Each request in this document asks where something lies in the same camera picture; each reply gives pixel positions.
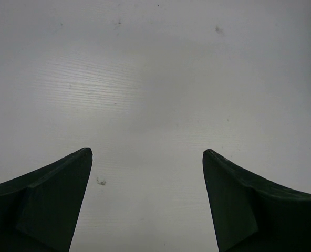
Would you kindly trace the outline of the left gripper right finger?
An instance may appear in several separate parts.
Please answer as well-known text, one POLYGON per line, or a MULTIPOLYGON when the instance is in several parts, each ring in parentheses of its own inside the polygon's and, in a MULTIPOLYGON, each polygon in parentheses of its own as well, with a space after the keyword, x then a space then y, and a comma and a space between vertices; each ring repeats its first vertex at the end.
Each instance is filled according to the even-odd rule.
POLYGON ((202 165, 219 251, 311 251, 311 194, 267 180, 211 149, 202 165))

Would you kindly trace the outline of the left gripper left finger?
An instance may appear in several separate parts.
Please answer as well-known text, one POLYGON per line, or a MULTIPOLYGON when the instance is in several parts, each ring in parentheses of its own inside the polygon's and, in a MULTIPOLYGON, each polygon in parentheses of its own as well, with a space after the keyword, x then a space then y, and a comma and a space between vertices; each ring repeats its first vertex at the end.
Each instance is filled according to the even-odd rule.
POLYGON ((0 251, 69 251, 91 167, 82 148, 0 183, 0 251))

